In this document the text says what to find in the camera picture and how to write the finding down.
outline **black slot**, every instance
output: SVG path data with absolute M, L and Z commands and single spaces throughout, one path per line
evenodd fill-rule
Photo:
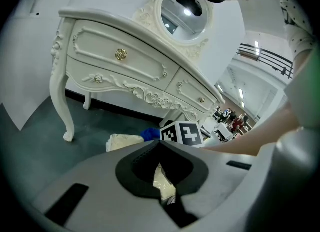
M 63 226 L 88 189 L 89 187 L 86 185 L 78 183 L 72 185 L 46 212 L 45 216 L 56 224 Z
M 243 162 L 236 162 L 236 161 L 229 161 L 226 163 L 229 166 L 239 168 L 239 169 L 244 169 L 244 170 L 250 170 L 251 164 L 243 163 Z

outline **white vanity table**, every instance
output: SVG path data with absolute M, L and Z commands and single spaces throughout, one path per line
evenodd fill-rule
M 218 90 L 183 54 L 136 22 L 105 11 L 64 8 L 54 40 L 50 94 L 72 141 L 75 127 L 66 102 L 68 78 L 90 92 L 126 91 L 150 105 L 168 109 L 161 126 L 183 113 L 202 124 L 217 101 Z

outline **curved table leg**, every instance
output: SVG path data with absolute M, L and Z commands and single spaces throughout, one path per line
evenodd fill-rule
M 53 73 L 50 79 L 50 95 L 53 105 L 66 126 L 64 139 L 71 142 L 75 134 L 75 125 L 66 100 L 66 74 Z
M 90 108 L 90 105 L 91 105 L 92 92 L 90 92 L 90 91 L 85 91 L 84 97 L 85 97 L 85 102 L 84 102 L 84 104 L 83 104 L 83 108 L 85 108 L 86 110 L 88 110 L 88 109 Z
M 169 120 L 172 120 L 174 119 L 175 117 L 175 114 L 176 114 L 177 110 L 170 110 L 167 115 L 165 116 L 165 118 L 162 120 L 162 122 L 159 124 L 160 127 L 164 127 L 165 124 L 169 121 Z

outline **drawer front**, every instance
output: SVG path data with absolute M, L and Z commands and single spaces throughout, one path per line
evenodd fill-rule
M 70 39 L 72 58 L 166 89 L 179 66 L 153 47 L 114 27 L 77 20 Z
M 154 107 L 180 110 L 190 121 L 198 121 L 207 115 L 153 86 L 113 71 L 88 65 L 71 57 L 67 58 L 66 74 L 84 90 L 91 92 L 127 91 Z
M 209 111 L 217 101 L 209 90 L 182 68 L 178 70 L 165 91 L 203 112 Z

